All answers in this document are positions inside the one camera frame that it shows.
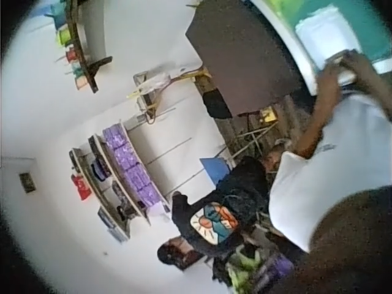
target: wall shelf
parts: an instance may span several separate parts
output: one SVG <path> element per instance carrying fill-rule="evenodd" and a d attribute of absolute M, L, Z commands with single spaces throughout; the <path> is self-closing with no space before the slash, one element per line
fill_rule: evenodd
<path fill-rule="evenodd" d="M 135 210 L 137 212 L 137 215 L 141 216 L 142 218 L 144 218 L 147 221 L 147 223 L 149 225 L 151 225 L 149 220 L 148 220 L 147 214 L 146 214 L 146 208 L 140 207 L 140 205 L 136 201 L 135 197 L 133 196 L 134 193 L 131 192 L 131 189 L 127 188 L 126 184 L 123 184 L 124 181 L 123 181 L 122 177 L 120 176 L 120 174 L 118 172 L 118 166 L 117 166 L 117 164 L 115 163 L 114 160 L 110 159 L 111 155 L 107 151 L 107 148 L 106 148 L 105 144 L 102 143 L 102 140 L 97 135 L 93 135 L 93 138 L 94 138 L 94 141 L 95 141 L 96 146 L 98 148 L 98 151 L 102 155 L 106 165 L 108 166 L 108 168 L 110 170 L 111 176 L 118 183 L 121 191 L 127 197 L 127 199 L 129 200 L 130 204 L 135 208 Z"/>
<path fill-rule="evenodd" d="M 113 60 L 112 56 L 100 59 L 92 64 L 88 64 L 83 53 L 83 48 L 81 46 L 79 33 L 77 29 L 78 21 L 78 10 L 79 6 L 85 3 L 87 0 L 67 0 L 66 3 L 66 19 L 68 24 L 69 33 L 71 36 L 71 42 L 75 50 L 77 59 L 79 60 L 80 67 L 86 76 L 87 82 L 89 83 L 92 92 L 96 93 L 98 91 L 98 86 L 95 81 L 95 75 L 101 66 L 110 63 Z"/>
<path fill-rule="evenodd" d="M 148 170 L 147 170 L 146 166 L 144 165 L 143 161 L 140 159 L 139 155 L 137 154 L 136 149 L 135 149 L 134 145 L 132 144 L 132 142 L 131 142 L 131 140 L 130 140 L 130 138 L 129 138 L 128 131 L 127 131 L 127 129 L 125 128 L 123 122 L 120 121 L 119 124 L 120 124 L 120 126 L 121 126 L 121 128 L 122 128 L 122 131 L 124 132 L 125 137 L 127 138 L 128 143 L 130 144 L 130 146 L 132 147 L 132 149 L 135 151 L 135 156 L 136 156 L 136 158 L 138 159 L 139 163 L 142 165 L 142 167 L 144 168 L 144 170 L 145 170 L 146 173 L 148 174 Z M 168 201 L 166 200 L 166 198 L 161 194 L 161 192 L 159 192 L 159 189 L 158 189 L 157 186 L 155 185 L 154 181 L 151 181 L 151 184 L 153 185 L 153 187 L 155 188 L 155 190 L 157 190 L 157 192 L 158 192 L 158 194 L 159 194 L 159 197 L 160 197 L 160 199 L 162 200 L 164 206 L 170 211 L 171 209 L 170 209 L 169 202 L 168 202 Z"/>
<path fill-rule="evenodd" d="M 101 192 L 94 175 L 91 173 L 89 169 L 89 165 L 85 159 L 85 156 L 82 154 L 80 149 L 72 148 L 71 153 L 73 158 L 75 159 L 76 167 L 79 169 L 80 174 L 86 181 L 87 186 L 91 189 L 91 191 L 96 195 L 98 201 L 101 204 L 102 209 L 106 212 L 110 220 L 117 225 L 120 229 L 121 233 L 124 234 L 127 239 L 130 238 L 129 234 L 129 226 L 128 221 L 122 221 L 117 210 L 114 209 L 113 205 L 105 198 L 103 193 Z"/>

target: white t-shirt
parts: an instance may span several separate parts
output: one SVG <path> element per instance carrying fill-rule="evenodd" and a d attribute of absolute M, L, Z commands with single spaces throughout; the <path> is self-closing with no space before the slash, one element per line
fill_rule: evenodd
<path fill-rule="evenodd" d="M 269 201 L 273 225 L 309 252 L 314 230 L 335 204 L 392 183 L 391 139 L 392 124 L 373 100 L 344 99 L 309 160 L 283 153 Z"/>

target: small picture frame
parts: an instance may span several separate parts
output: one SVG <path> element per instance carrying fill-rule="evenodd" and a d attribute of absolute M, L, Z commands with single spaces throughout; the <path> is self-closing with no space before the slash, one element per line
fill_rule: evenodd
<path fill-rule="evenodd" d="M 20 173 L 19 178 L 23 189 L 27 194 L 36 190 L 36 185 L 34 184 L 30 173 Z"/>

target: ceiling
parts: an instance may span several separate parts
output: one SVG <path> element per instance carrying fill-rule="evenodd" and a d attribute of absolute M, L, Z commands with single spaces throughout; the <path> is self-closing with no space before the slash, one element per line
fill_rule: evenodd
<path fill-rule="evenodd" d="M 197 58 L 185 31 L 194 10 L 183 0 L 92 0 L 83 7 L 91 56 L 113 56 L 96 76 L 99 91 L 76 90 L 64 48 L 45 17 L 22 24 L 2 63 L 2 156 L 34 157 L 49 139 L 126 100 L 133 75 L 174 58 Z"/>

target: dark hair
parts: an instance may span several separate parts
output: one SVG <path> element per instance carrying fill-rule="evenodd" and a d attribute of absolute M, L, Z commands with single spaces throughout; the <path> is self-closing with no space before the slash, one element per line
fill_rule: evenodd
<path fill-rule="evenodd" d="M 157 256 L 160 262 L 166 265 L 174 265 L 179 259 L 181 259 L 182 253 L 173 245 L 163 244 L 160 248 L 158 248 Z"/>

